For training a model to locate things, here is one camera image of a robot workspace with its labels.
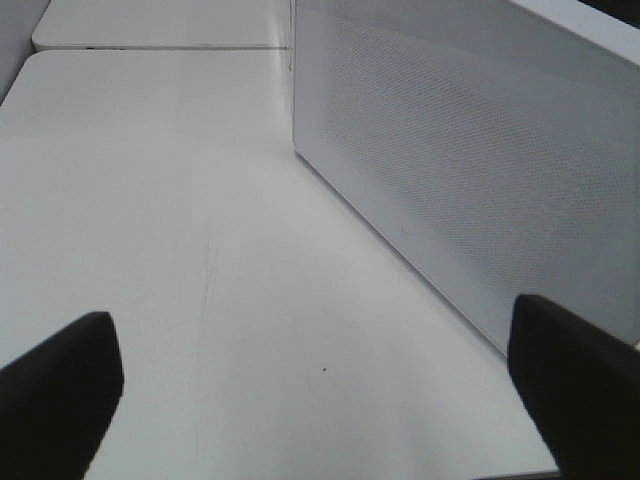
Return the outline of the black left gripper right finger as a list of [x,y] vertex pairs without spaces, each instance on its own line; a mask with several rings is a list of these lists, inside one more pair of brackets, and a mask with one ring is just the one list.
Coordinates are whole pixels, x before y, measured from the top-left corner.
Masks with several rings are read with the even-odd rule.
[[541,295],[521,294],[507,363],[563,478],[638,478],[638,350]]

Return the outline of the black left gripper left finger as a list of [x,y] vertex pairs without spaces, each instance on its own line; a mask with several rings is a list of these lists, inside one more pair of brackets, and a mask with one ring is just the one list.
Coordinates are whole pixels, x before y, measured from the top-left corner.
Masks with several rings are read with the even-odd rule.
[[120,346],[107,312],[80,317],[4,366],[2,478],[84,478],[123,390]]

